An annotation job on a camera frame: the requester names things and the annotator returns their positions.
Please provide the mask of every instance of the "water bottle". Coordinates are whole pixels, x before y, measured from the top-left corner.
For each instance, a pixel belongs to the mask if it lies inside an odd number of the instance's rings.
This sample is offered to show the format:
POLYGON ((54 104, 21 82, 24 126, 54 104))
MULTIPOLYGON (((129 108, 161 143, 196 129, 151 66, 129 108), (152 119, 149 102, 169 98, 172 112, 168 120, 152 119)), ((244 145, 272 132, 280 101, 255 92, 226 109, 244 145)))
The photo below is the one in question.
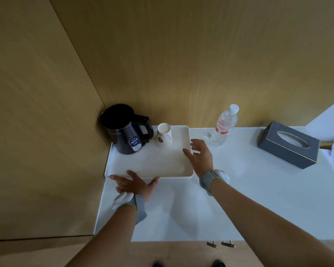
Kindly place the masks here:
POLYGON ((236 104, 231 104, 229 110, 223 112, 220 115, 215 130, 210 137, 210 142, 212 145, 220 146, 225 142, 227 135, 238 121, 238 116, 236 115, 238 111, 239 106, 236 104))

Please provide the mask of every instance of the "hand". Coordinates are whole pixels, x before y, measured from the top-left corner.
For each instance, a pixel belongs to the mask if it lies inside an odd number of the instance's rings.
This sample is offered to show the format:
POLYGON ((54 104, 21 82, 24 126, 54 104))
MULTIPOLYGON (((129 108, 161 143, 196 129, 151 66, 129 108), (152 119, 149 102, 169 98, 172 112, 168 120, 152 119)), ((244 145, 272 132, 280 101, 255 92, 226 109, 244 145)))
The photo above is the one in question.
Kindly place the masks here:
POLYGON ((131 176, 132 180, 126 179, 118 175, 110 175, 110 179, 116 181, 118 185, 115 189, 118 193, 127 192, 135 195, 142 195, 147 202, 152 194, 153 189, 158 184, 159 177, 154 178, 149 184, 146 184, 135 172, 128 170, 127 174, 131 176))
POLYGON ((213 167, 213 156, 209 151, 206 143, 202 139, 191 139, 191 149, 199 151, 200 153, 191 153, 187 149, 183 149, 183 153, 191 162, 194 171, 199 178, 209 170, 214 170, 213 167))

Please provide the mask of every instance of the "shoe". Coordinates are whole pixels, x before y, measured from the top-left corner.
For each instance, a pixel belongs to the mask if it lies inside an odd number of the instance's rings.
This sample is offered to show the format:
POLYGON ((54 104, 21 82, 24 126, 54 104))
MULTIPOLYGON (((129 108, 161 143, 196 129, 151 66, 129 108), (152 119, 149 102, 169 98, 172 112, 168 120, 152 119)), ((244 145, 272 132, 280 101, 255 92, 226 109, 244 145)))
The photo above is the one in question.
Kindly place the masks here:
POLYGON ((155 261, 152 265, 152 267, 165 267, 165 265, 162 264, 160 261, 155 261))
POLYGON ((212 267, 225 267, 225 264, 221 260, 215 260, 212 267))

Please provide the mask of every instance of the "kettle lid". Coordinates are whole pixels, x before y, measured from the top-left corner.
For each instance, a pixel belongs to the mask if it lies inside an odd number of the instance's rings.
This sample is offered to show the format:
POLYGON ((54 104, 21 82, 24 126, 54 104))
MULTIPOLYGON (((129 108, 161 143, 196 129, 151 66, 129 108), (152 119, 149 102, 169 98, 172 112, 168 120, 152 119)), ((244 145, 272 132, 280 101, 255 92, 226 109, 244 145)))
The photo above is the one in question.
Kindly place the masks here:
POLYGON ((100 120, 107 129, 118 130, 127 126, 132 121, 133 115, 134 110, 129 105, 115 104, 100 115, 100 120))

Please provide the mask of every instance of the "black kettle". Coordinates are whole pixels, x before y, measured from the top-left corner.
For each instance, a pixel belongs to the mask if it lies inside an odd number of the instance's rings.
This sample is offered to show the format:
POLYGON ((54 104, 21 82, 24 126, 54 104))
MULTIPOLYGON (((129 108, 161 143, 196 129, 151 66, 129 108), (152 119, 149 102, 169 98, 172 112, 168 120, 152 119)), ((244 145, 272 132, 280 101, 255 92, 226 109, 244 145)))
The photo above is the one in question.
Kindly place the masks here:
POLYGON ((153 137, 153 129, 147 116, 137 115, 132 107, 116 104, 108 107, 101 115, 102 125, 122 154, 133 154, 139 151, 153 137), (140 126, 147 129, 143 134, 140 126))

